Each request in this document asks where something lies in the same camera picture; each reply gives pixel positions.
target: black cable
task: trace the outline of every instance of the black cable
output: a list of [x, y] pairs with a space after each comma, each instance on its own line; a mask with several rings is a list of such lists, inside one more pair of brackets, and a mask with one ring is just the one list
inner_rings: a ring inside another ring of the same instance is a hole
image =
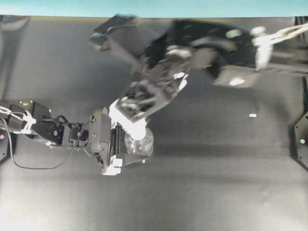
[[76, 143], [74, 144], [74, 146], [72, 147], [71, 151], [69, 152], [69, 154], [67, 155], [66, 159], [65, 159], [63, 162], [61, 162], [60, 164], [58, 164], [58, 165], [56, 165], [56, 166], [54, 166], [54, 167], [25, 167], [25, 166], [19, 165], [19, 164], [16, 163], [16, 161], [14, 160], [14, 157], [13, 157], [12, 138], [11, 138], [11, 134], [10, 134], [10, 132], [9, 132], [9, 128], [8, 128], [7, 122], [5, 121], [5, 119], [4, 119], [2, 116], [0, 116], [0, 119], [3, 121], [4, 127], [5, 127], [5, 129], [6, 129], [7, 134], [8, 134], [8, 138], [9, 138], [9, 147], [10, 147], [10, 155], [11, 155], [11, 159], [12, 159], [13, 163], [14, 163], [16, 166], [20, 167], [20, 168], [31, 169], [31, 170], [50, 170], [50, 169], [55, 169], [55, 168], [60, 167], [61, 165], [65, 164], [65, 163], [68, 161], [68, 159], [71, 157], [71, 155], [73, 154], [73, 151], [74, 151], [74, 149], [76, 148], [76, 146], [77, 146], [77, 144], [78, 144], [78, 140], [79, 140], [81, 134], [82, 134], [83, 131], [84, 131], [84, 126], [86, 126], [89, 122], [91, 122], [91, 121], [89, 121], [88, 123], [86, 123], [86, 124], [84, 124], [84, 125], [82, 126], [81, 132], [80, 132], [79, 136], [77, 137]]

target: wire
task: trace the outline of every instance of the wire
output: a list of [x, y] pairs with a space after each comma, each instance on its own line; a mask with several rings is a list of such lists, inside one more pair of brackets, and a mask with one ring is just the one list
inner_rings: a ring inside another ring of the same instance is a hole
[[261, 44], [276, 44], [279, 42], [283, 42], [285, 40], [293, 39], [296, 36], [308, 31], [308, 24], [302, 24], [297, 26], [291, 26], [288, 28], [281, 29], [274, 34], [265, 35], [256, 37], [253, 39], [254, 45], [261, 45]]
[[81, 132], [80, 132], [79, 136], [77, 137], [76, 143], [74, 144], [74, 146], [72, 147], [71, 151], [69, 152], [69, 154], [67, 155], [67, 157], [65, 158], [65, 160], [64, 160], [63, 162], [61, 162], [60, 164], [58, 164], [58, 165], [56, 165], [56, 166], [54, 166], [54, 167], [25, 167], [25, 166], [19, 165], [19, 164], [16, 163], [16, 161], [14, 160], [14, 157], [13, 157], [12, 137], [11, 137], [11, 134], [10, 134], [10, 131], [9, 131], [7, 122], [5, 121], [5, 119], [4, 119], [2, 116], [0, 116], [0, 119], [3, 121], [4, 127], [5, 127], [5, 129], [6, 129], [7, 134], [8, 134], [8, 138], [9, 138], [9, 147], [10, 147], [10, 155], [11, 155], [11, 159], [12, 159], [13, 163], [14, 163], [16, 166], [20, 167], [20, 168], [31, 169], [31, 170], [50, 170], [50, 169], [58, 168], [58, 167], [60, 167], [61, 165], [65, 164], [65, 163], [68, 161], [68, 159], [72, 156], [74, 149], [75, 149], [76, 146], [78, 145], [78, 140], [79, 140], [79, 138], [81, 137], [81, 135], [82, 135], [82, 133], [83, 133], [83, 131], [84, 131], [84, 126], [86, 126], [88, 123], [91, 122], [91, 121], [89, 121], [88, 123], [86, 123], [86, 124], [84, 124], [84, 125], [82, 126]]

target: robotic arm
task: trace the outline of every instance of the robotic arm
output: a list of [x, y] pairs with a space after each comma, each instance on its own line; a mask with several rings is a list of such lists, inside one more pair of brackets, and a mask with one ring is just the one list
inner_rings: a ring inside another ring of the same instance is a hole
[[[0, 130], [5, 131], [0, 131], [0, 151], [9, 145], [11, 159], [19, 167], [53, 169], [64, 164], [74, 149], [81, 149], [96, 158], [102, 175], [116, 175], [122, 166], [144, 162], [151, 155], [153, 135], [146, 127], [147, 118], [186, 86], [190, 70], [207, 71], [214, 85], [234, 88], [252, 86], [265, 72], [302, 77], [308, 73], [308, 44], [293, 38], [307, 30], [303, 24], [268, 35], [263, 27], [246, 32], [222, 24], [176, 20], [158, 37], [137, 25], [134, 17], [116, 15], [96, 28], [90, 39], [96, 49], [134, 66], [130, 85], [109, 113], [98, 109], [87, 123], [69, 123], [63, 115], [52, 117], [51, 110], [38, 102], [0, 102]], [[69, 129], [68, 146], [63, 145], [64, 129]], [[24, 167], [13, 158], [11, 133], [71, 151], [54, 167]], [[308, 165], [308, 158], [301, 162]]]

